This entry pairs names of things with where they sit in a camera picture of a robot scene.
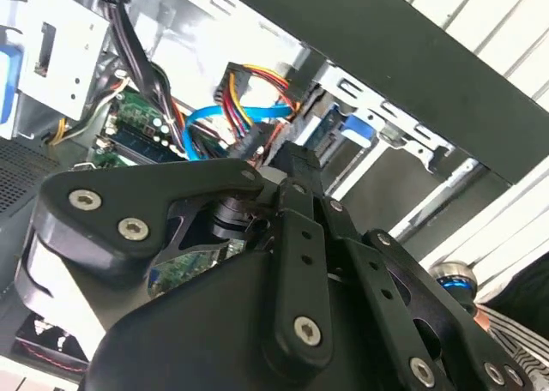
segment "ventilation grille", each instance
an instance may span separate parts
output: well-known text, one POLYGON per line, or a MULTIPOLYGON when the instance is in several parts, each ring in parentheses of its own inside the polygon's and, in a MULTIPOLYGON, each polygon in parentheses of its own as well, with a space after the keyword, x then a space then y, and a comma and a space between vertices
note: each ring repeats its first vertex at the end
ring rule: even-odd
POLYGON ((0 138, 0 216, 28 201, 45 176, 57 167, 56 161, 16 141, 0 138))

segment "yellow wire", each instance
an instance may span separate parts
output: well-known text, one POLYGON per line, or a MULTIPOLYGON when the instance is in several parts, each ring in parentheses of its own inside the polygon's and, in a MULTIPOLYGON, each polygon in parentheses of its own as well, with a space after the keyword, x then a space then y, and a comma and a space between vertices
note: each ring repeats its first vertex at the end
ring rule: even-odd
POLYGON ((66 120, 65 118, 61 118, 59 120, 59 124, 57 125, 57 133, 53 137, 53 139, 50 141, 50 145, 57 145, 57 142, 63 137, 63 134, 65 132, 65 124, 66 120))
POLYGON ((251 68, 251 69, 257 69, 259 71, 263 71, 263 72, 266 72, 267 74, 271 74, 271 75, 274 75, 282 80, 284 80, 285 82, 287 82, 286 78, 284 78, 282 75, 276 73, 275 71, 273 71, 272 69, 268 69, 268 68, 264 68, 264 67, 258 67, 257 65, 252 65, 251 63, 245 63, 243 65, 243 67, 246 67, 246 68, 251 68))
POLYGON ((232 99, 232 102, 234 102, 234 105, 237 107, 238 111, 240 112, 240 114, 244 117, 244 119, 246 120, 246 122, 252 126, 254 123, 253 121, 251 120, 250 117, 248 117, 248 115, 246 114, 246 112, 244 111, 244 108, 242 107, 242 105, 240 104, 240 101, 238 100, 238 97, 237 97, 237 93, 234 89, 234 85, 235 85, 235 82, 234 82, 234 74, 231 74, 229 75, 229 94, 231 94, 231 99, 232 99))

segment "silver metal panel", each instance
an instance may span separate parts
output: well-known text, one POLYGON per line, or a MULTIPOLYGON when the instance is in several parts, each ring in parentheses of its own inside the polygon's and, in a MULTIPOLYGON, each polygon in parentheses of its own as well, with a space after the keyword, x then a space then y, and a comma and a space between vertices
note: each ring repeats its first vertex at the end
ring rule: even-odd
POLYGON ((80 119, 107 21, 73 0, 27 0, 19 8, 25 52, 19 89, 66 117, 80 119), (47 74, 36 70, 44 23, 56 30, 47 74))

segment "hex bolt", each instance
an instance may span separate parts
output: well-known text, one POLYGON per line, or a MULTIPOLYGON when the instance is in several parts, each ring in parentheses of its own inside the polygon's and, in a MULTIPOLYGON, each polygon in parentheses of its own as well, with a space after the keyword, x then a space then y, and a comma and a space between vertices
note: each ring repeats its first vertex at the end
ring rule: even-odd
POLYGON ((391 240, 385 234, 381 234, 381 233, 377 234, 377 239, 379 239, 379 241, 383 245, 387 245, 387 246, 391 245, 391 240))
POLYGON ((343 211, 343 206, 336 200, 332 200, 329 202, 329 205, 337 212, 343 211))
POLYGON ((484 369, 486 374, 488 374, 492 381, 494 381, 497 385, 505 384, 504 376, 501 375, 501 372, 499 372, 494 364, 484 363, 484 369))
POLYGON ((300 194, 305 194, 307 191, 305 191, 305 188, 303 188, 301 185, 299 185, 298 183, 295 183, 293 185, 293 188, 298 191, 300 194))
POLYGON ((240 173, 248 178, 250 181, 254 181, 256 179, 256 176, 252 172, 242 170, 240 173))
POLYGON ((505 365, 504 368, 505 368, 505 371, 507 371, 507 374, 509 374, 509 376, 511 377, 511 380, 513 380, 516 383, 516 385, 518 385, 519 387, 524 387, 524 381, 515 370, 513 370, 508 365, 505 365))
POLYGON ((69 202, 82 211, 94 211, 101 206, 101 197, 89 189, 77 189, 69 194, 69 202))
POLYGON ((130 241, 142 241, 148 236, 148 226, 138 218, 125 218, 118 223, 118 232, 130 241))
POLYGON ((317 346, 320 344, 320 340, 322 339, 320 328, 309 317, 298 316, 293 322, 293 329, 299 339, 307 346, 317 346))
POLYGON ((410 359, 410 369, 415 377, 427 388, 435 386, 435 375, 432 373, 431 367, 418 357, 410 359))

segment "black cable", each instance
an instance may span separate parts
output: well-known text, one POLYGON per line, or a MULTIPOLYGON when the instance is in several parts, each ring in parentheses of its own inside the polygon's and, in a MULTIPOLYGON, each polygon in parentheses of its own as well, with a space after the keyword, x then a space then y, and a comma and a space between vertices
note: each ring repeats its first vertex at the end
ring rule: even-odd
POLYGON ((132 81, 147 99, 154 100, 156 92, 155 74, 130 18, 124 7, 124 0, 102 0, 103 12, 112 26, 112 39, 118 55, 128 67, 132 81))
POLYGON ((180 150, 183 150, 166 73, 158 65, 148 61, 147 54, 126 13, 124 0, 102 1, 105 17, 111 23, 114 45, 118 55, 128 68, 132 81, 143 98, 166 115, 166 124, 173 142, 180 150))

